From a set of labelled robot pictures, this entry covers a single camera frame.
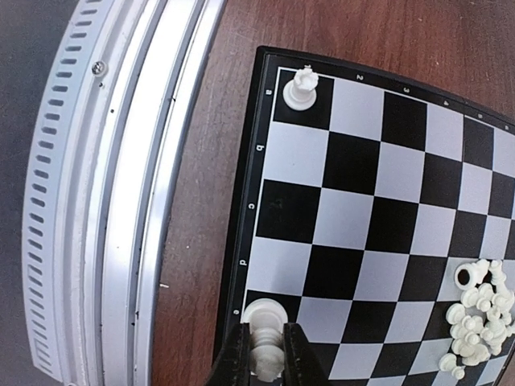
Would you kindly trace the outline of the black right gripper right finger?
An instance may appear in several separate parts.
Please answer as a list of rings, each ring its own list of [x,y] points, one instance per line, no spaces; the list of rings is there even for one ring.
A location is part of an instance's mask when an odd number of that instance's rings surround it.
[[[328,378],[311,349],[303,328],[298,323],[284,324],[283,347],[285,353],[283,385],[328,385]]]

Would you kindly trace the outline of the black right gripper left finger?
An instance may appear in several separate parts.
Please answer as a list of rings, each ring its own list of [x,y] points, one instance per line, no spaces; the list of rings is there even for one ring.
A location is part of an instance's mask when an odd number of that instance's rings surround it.
[[[208,386],[249,386],[250,328],[233,326],[208,377]]]

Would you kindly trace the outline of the white chess rook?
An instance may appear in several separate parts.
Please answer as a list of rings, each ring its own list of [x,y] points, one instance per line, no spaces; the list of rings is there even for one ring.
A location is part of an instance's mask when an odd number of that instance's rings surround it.
[[[294,78],[286,83],[282,98],[290,109],[306,111],[315,104],[318,83],[319,75],[307,65],[298,69]]]

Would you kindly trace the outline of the white chess king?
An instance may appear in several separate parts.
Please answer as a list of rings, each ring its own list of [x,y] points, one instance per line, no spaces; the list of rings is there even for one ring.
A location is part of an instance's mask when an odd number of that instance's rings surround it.
[[[288,322],[284,307],[271,298],[251,302],[242,316],[249,325],[249,369],[266,383],[275,381],[284,369],[283,327]]]

